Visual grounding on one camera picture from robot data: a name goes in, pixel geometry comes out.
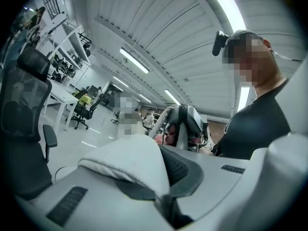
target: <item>white floor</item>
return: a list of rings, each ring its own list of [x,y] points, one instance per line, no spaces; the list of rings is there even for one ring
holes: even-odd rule
[[[43,134],[43,125],[53,123],[57,116],[57,105],[47,106],[46,114],[40,115],[39,118],[39,133],[41,136],[40,144],[45,154],[45,139]],[[64,130],[66,124],[66,116],[68,111],[65,111],[61,117],[59,130],[57,133],[58,146],[50,148],[50,157],[48,168],[54,176],[55,172],[63,166],[77,166],[80,158],[93,150],[96,147],[102,147],[116,138],[117,125],[113,124],[111,119],[114,115],[111,110],[98,105],[90,120],[86,120],[89,129],[83,124],[79,124],[77,130],[74,129],[77,122],[71,121],[67,131]]]

